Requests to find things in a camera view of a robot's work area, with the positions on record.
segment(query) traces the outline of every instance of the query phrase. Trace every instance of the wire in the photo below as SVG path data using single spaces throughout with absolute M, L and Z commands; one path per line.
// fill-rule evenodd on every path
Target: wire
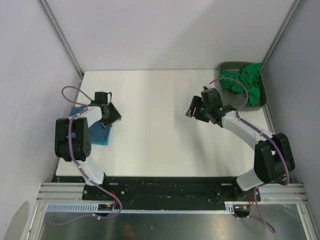
M 81 105 L 81 106 L 87 106 L 87 104 L 83 104 L 83 103 L 80 103 L 80 102 L 76 102 L 76 101 L 72 101 L 70 100 L 69 98 L 66 97 L 65 95 L 65 89 L 76 89 L 78 90 L 80 93 L 82 93 L 87 99 L 89 99 L 90 101 L 93 101 L 93 99 L 91 99 L 91 97 L 89 97 L 87 94 L 85 94 L 85 92 L 83 92 L 82 90 L 80 90 L 79 88 L 75 87 L 75 86 L 65 86 L 64 88 L 61 89 L 61 94 L 62 96 L 64 97 L 65 100 L 67 100 L 68 102 L 70 103 L 73 103 L 73 104 L 78 104 L 78 105 Z
M 244 219 L 257 219 L 257 220 L 259 220 L 259 221 L 262 221 L 262 222 L 263 222 L 263 219 L 262 219 L 261 217 L 258 217 L 258 216 L 245 216 L 245 217 L 238 217 L 238 215 L 237 215 L 237 214 L 234 214 L 233 216 L 235 216 L 237 220 L 244 220 Z M 276 233 L 276 230 L 274 229 L 274 227 L 273 227 L 269 222 L 267 222 L 267 221 L 266 221 L 266 223 L 265 223 L 265 222 L 263 222 L 263 223 L 267 226 L 267 228 L 270 230 L 270 232 L 271 232 L 271 233 L 273 233 L 273 234 L 275 234 L 275 233 Z
M 108 92 L 107 95 L 110 94 L 110 101 L 109 103 L 111 103 L 111 99 L 112 99 L 112 92 Z
M 115 203 L 113 204 L 113 207 L 115 207 L 115 206 L 117 205 L 118 201 L 117 201 L 117 200 L 115 200 L 115 199 L 113 199 L 113 202 L 115 202 Z
M 76 217 L 76 218 L 74 218 L 74 219 L 71 219 L 71 220 L 69 220 L 69 221 L 62 222 L 62 223 L 52 222 L 52 221 L 49 219 L 49 217 L 46 217 L 46 221 L 47 221 L 49 224 L 53 225 L 53 226 L 63 226 L 63 225 L 71 224 L 71 223 L 73 223 L 73 222 L 75 222 L 75 221 L 77 221 L 77 220 L 79 220 L 79 219 L 86 218 L 86 217 L 89 217 L 89 216 L 93 216 L 93 215 L 92 215 L 91 213 L 90 213 L 90 214 L 84 214 L 84 215 L 78 216 L 78 217 Z
M 249 198 L 249 203 L 250 203 L 249 207 L 250 207 L 250 206 L 252 206 L 253 204 L 255 204 L 255 200 L 253 199 L 253 197 L 251 196 L 250 193 L 248 194 L 248 198 Z
M 267 136 L 264 132 L 262 132 L 259 128 L 257 128 L 256 126 L 252 125 L 250 122 L 244 120 L 242 117 L 240 117 L 239 115 L 239 111 L 247 104 L 248 102 L 248 99 L 249 99 L 249 93 L 248 93 L 248 90 L 246 89 L 246 87 L 238 80 L 236 79 L 233 79 L 231 77 L 219 77 L 217 79 L 214 79 L 212 80 L 211 82 L 209 82 L 209 85 L 213 84 L 214 82 L 217 82 L 217 81 L 220 81 L 222 79 L 227 79 L 227 80 L 231 80 L 237 84 L 240 84 L 240 86 L 244 89 L 244 92 L 245 92 L 245 101 L 243 102 L 243 104 L 237 108 L 236 112 L 235 112 L 235 115 L 236 117 L 238 118 L 239 121 L 243 122 L 244 124 L 246 124 L 247 126 L 249 126 L 250 128 L 252 128 L 253 130 L 255 130 L 257 133 L 259 133 L 261 136 L 263 136 L 266 140 L 268 140 L 274 147 L 276 153 L 279 155 L 280 159 L 281 159 L 281 162 L 283 164 L 283 167 L 284 167 L 284 172 L 285 172 L 285 176 L 286 176 L 286 181 L 285 183 L 283 184 L 284 186 L 288 185 L 290 183 L 290 175 L 289 175 L 289 170 L 288 170 L 288 167 L 287 167 L 287 164 L 286 164 L 286 161 L 285 161 L 285 158 L 284 156 L 282 155 L 280 149 L 278 148 L 278 146 L 276 145 L 276 143 L 269 137 Z M 253 191 L 253 198 L 254 198 L 254 202 L 255 202 L 255 205 L 256 205 L 256 209 L 260 215 L 260 217 L 258 216 L 251 216 L 250 218 L 253 218 L 253 219 L 259 219 L 261 221 L 263 221 L 263 223 L 265 224 L 265 226 L 268 228 L 268 230 L 275 234 L 276 231 L 275 229 L 270 225 L 270 223 L 268 223 L 266 221 L 266 219 L 264 218 L 264 216 L 262 215 L 262 212 L 261 212 L 261 209 L 258 205 L 258 201 L 257 201 L 257 196 L 256 196 L 256 192 L 257 192 L 257 189 L 259 187 L 262 187 L 264 186 L 265 184 L 261 184 L 259 186 L 256 186 L 254 188 L 254 191 Z
M 75 159 L 74 152 L 73 152 L 73 147 L 72 147 L 72 122 L 73 122 L 73 120 L 74 120 L 76 117 L 78 117 L 78 116 L 80 116 L 81 114 L 83 114 L 83 113 L 85 113 L 86 111 L 88 111 L 90 107 L 88 107 L 88 105 L 86 105 L 86 104 L 79 103 L 79 102 L 76 102 L 76 101 L 72 101 L 72 100 L 70 100 L 69 98 L 67 98 L 67 97 L 65 96 L 65 94 L 64 94 L 64 90 L 67 89 L 67 88 L 76 89 L 76 90 L 78 90 L 79 92 L 81 92 L 83 95 L 85 95 L 90 101 L 92 101 L 92 99 L 91 99 L 87 94 L 85 94 L 82 90 L 80 90 L 79 88 L 77 88 L 77 87 L 75 87 L 75 86 L 65 86 L 65 87 L 62 88 L 62 90 L 61 90 L 62 96 L 63 96 L 68 102 L 71 102 L 71 103 L 74 103 L 74 104 L 78 104 L 78 105 L 81 105 L 81 106 L 85 106 L 85 108 L 84 108 L 82 111 L 80 111 L 79 113 L 73 115 L 73 116 L 70 118 L 70 120 L 69 120 L 69 125 L 68 125 L 68 145 L 69 145 L 69 152 L 70 152 L 71 160 L 72 160 L 72 162 L 74 162 L 74 163 L 77 165 L 77 167 L 79 168 L 79 170 L 80 170 L 80 172 L 82 173 L 82 175 L 83 175 L 90 183 L 92 183 L 94 186 L 96 186 L 98 189 L 100 189 L 101 191 L 105 192 L 105 193 L 108 194 L 109 196 L 113 197 L 113 200 L 116 201 L 115 204 L 113 205 L 113 207 L 114 207 L 117 203 L 119 203 L 120 209 L 119 209 L 119 211 L 118 211 L 115 215 L 111 215 L 111 216 L 109 216 L 109 215 L 108 215 L 108 216 L 100 216 L 100 215 L 97 216 L 97 215 L 94 214 L 94 213 L 93 213 L 93 214 L 90 213 L 90 214 L 84 214 L 84 215 L 78 216 L 78 217 L 76 217 L 76 218 L 74 218 L 74 219 L 72 219 L 72 220 L 69 220 L 69 221 L 66 221 L 66 222 L 62 222 L 62 223 L 52 222 L 52 221 L 50 221 L 50 219 L 49 219 L 48 217 L 46 218 L 46 220 L 47 220 L 47 222 L 48 222 L 49 224 L 51 224 L 51 225 L 53 225 L 53 226 L 63 226 L 63 225 L 71 224 L 71 223 L 73 223 L 74 221 L 77 221 L 77 220 L 79 220 L 79 219 L 82 219 L 82 218 L 85 218 L 85 217 L 89 217 L 89 216 L 93 216 L 93 217 L 94 217 L 94 216 L 97 216 L 98 220 L 99 220 L 99 219 L 113 219 L 113 218 L 115 218 L 116 216 L 118 216 L 118 215 L 121 213 L 122 209 L 123 209 L 123 206 L 122 206 L 121 201 L 119 200 L 119 198 L 117 198 L 116 194 L 112 194 L 111 192 L 107 191 L 107 190 L 104 189 L 103 187 L 99 186 L 96 182 L 92 181 L 91 178 L 85 173 L 85 171 L 83 171 L 83 169 L 81 168 L 80 163 L 78 163 L 78 162 L 76 161 L 76 159 Z
M 115 195 L 113 195 L 111 192 L 107 191 L 106 189 L 104 189 L 103 187 L 99 186 L 96 182 L 94 182 L 86 173 L 85 171 L 81 168 L 81 165 L 80 163 L 78 163 L 75 159 L 75 156 L 74 156 L 74 152 L 73 152 L 73 148 L 72 148 L 72 122 L 73 120 L 78 117 L 79 115 L 85 113 L 86 111 L 89 110 L 90 107 L 85 107 L 82 111 L 80 111 L 79 113 L 77 113 L 76 115 L 73 115 L 70 120 L 69 120 L 69 126 L 68 126 L 68 143 L 69 143 L 69 151 L 70 151 L 70 157 L 71 157 L 71 160 L 77 165 L 77 167 L 79 168 L 80 172 L 82 173 L 82 175 L 90 182 L 92 183 L 94 186 L 96 186 L 98 189 L 100 189 L 101 191 L 105 192 L 106 194 L 108 194 L 109 196 L 113 197 L 118 203 L 119 203 L 119 206 L 120 206 L 120 209 L 119 211 L 115 214 L 115 215 L 111 215 L 111 216 L 100 216 L 100 218 L 102 219 L 113 219 L 115 218 L 116 216 L 118 216 L 122 209 L 123 209 L 123 206 L 122 206 L 122 203 L 121 201 L 119 200 L 119 198 L 117 198 Z

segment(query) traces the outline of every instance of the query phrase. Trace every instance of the black mounting plate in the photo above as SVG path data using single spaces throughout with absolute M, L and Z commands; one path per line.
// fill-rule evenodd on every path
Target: black mounting plate
M 72 177 L 55 176 L 70 182 Z M 115 192 L 126 210 L 205 211 L 225 210 L 225 202 L 248 202 L 253 190 L 235 195 L 236 177 L 106 177 L 101 185 Z M 82 200 L 112 201 L 95 186 L 85 185 Z

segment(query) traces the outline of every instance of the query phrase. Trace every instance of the white panel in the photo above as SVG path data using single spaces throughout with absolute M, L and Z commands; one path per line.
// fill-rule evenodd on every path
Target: white panel
M 294 176 L 303 182 L 320 226 L 320 1 L 303 4 L 264 74 L 275 124 L 288 137 Z
M 293 0 L 49 0 L 84 71 L 261 62 Z
M 213 70 L 87 71 L 81 90 L 112 92 L 122 115 L 108 146 L 92 145 L 91 155 L 109 176 L 239 176 L 252 169 L 254 151 L 232 132 L 185 116 L 194 95 Z M 82 94 L 78 102 L 89 103 Z M 263 110 L 241 112 L 261 128 Z M 79 176 L 61 160 L 57 176 Z
M 0 5 L 0 239 L 18 240 L 53 170 L 55 121 L 70 111 L 61 88 L 79 80 L 36 0 Z

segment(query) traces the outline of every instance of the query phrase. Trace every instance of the white wall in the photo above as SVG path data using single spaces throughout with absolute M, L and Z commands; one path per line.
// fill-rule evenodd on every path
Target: white wall
M 16 240 L 55 163 L 60 90 L 79 80 L 36 0 L 2 0 L 0 36 L 0 239 Z
M 261 62 L 293 0 L 48 0 L 84 71 Z
M 288 135 L 296 170 L 320 225 L 320 1 L 307 0 L 264 75 L 275 124 Z

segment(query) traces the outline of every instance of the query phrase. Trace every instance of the blue sponge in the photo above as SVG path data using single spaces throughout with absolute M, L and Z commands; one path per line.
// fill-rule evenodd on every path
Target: blue sponge
M 73 106 L 70 116 L 73 116 L 82 111 L 84 106 Z M 111 127 L 104 128 L 100 122 L 95 122 L 89 127 L 91 143 L 96 145 L 108 145 Z

